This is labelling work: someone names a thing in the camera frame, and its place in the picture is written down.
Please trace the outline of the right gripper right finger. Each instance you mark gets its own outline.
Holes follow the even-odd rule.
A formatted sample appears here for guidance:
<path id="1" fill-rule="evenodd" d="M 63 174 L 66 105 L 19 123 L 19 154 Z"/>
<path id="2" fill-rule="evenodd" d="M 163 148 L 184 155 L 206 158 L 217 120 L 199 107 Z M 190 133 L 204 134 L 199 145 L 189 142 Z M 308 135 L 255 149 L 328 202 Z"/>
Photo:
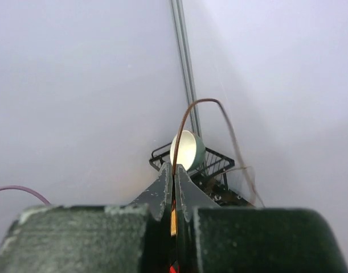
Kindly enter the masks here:
<path id="1" fill-rule="evenodd" d="M 177 224 L 190 222 L 194 208 L 218 208 L 219 205 L 197 187 L 181 164 L 174 175 L 175 209 Z"/>

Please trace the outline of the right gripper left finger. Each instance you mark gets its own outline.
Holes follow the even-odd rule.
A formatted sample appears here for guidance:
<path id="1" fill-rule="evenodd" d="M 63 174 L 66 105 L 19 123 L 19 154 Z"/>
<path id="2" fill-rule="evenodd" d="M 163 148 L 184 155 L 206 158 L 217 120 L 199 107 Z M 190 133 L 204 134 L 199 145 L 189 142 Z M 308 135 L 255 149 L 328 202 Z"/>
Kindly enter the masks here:
<path id="1" fill-rule="evenodd" d="M 153 218 L 170 225 L 173 200 L 172 165 L 164 163 L 156 180 L 137 196 L 131 205 L 147 205 Z"/>

